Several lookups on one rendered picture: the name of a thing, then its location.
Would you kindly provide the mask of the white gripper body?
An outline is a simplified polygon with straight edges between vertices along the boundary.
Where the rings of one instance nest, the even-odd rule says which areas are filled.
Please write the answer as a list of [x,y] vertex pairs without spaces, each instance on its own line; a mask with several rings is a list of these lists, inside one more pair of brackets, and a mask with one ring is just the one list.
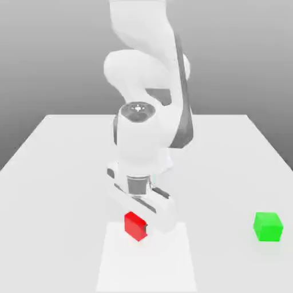
[[170,196],[167,198],[150,189],[143,196],[130,195],[114,183],[108,185],[107,193],[122,205],[125,212],[133,212],[142,218],[148,227],[166,233],[176,226],[176,203]]

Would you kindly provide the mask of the small red cube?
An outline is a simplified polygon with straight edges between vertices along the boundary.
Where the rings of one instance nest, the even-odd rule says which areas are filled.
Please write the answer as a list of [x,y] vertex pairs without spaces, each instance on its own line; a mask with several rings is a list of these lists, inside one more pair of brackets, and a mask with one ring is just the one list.
[[124,230],[132,238],[141,241],[147,236],[147,223],[133,212],[124,215]]

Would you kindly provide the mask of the small green cube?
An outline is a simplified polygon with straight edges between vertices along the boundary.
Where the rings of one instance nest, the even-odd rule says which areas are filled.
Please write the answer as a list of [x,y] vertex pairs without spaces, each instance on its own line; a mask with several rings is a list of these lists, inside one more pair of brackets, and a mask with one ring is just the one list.
[[279,242],[283,228],[283,223],[277,213],[255,213],[253,229],[258,241]]

